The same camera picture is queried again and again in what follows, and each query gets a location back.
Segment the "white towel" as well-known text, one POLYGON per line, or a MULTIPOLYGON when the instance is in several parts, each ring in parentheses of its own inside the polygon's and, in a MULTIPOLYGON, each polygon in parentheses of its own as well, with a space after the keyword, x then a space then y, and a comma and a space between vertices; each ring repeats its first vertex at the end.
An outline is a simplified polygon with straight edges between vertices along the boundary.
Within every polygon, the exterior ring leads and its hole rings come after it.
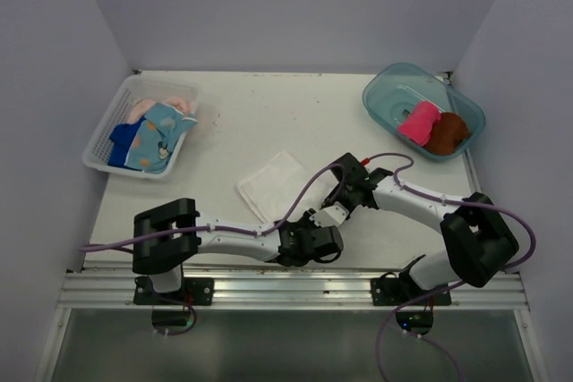
MULTIPOLYGON (((323 167, 311 169, 282 150, 260 169, 239 180, 235 189, 255 216, 263 223, 272 223, 285 215, 303 187, 323 167)), ((288 220, 298 219, 308 208, 317 209, 335 185, 331 175, 322 174, 301 198, 288 220)))

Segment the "light blue patterned cloth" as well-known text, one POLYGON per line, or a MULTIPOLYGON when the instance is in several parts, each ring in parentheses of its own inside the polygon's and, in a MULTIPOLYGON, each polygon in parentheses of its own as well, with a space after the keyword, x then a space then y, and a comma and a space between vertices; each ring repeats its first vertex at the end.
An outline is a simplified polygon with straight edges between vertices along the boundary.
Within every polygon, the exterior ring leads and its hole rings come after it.
POLYGON ((198 121, 194 115, 186 115, 175 107, 163 103, 155 104, 143 118, 148 121, 148 136, 144 148, 150 166, 142 172, 161 174, 169 165, 180 138, 198 121))

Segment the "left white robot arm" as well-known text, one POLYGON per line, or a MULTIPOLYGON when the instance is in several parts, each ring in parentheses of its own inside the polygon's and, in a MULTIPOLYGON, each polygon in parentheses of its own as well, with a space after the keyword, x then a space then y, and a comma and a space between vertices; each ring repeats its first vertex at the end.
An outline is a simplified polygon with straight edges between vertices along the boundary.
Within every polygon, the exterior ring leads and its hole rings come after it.
POLYGON ((133 272, 150 279, 155 294, 173 304, 185 296, 183 263, 202 254, 235 255, 283 267, 326 264, 339 258, 343 239, 335 226, 317 226, 305 213, 295 222, 222 225, 202 214, 194 199, 177 199, 136 215, 133 272))

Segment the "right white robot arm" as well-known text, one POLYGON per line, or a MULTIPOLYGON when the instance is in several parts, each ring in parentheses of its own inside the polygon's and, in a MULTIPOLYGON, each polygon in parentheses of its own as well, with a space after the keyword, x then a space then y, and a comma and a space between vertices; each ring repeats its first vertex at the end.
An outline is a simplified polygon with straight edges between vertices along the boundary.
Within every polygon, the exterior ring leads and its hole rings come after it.
POLYGON ((480 192, 462 198, 415 188, 389 170, 368 170, 350 153, 333 165, 338 187, 312 216, 315 225, 339 227, 364 207, 404 216, 440 234, 444 242, 443 251, 419 256, 398 274, 378 278, 378 289, 392 304, 419 303, 456 282, 481 288, 519 250, 501 214, 480 192))

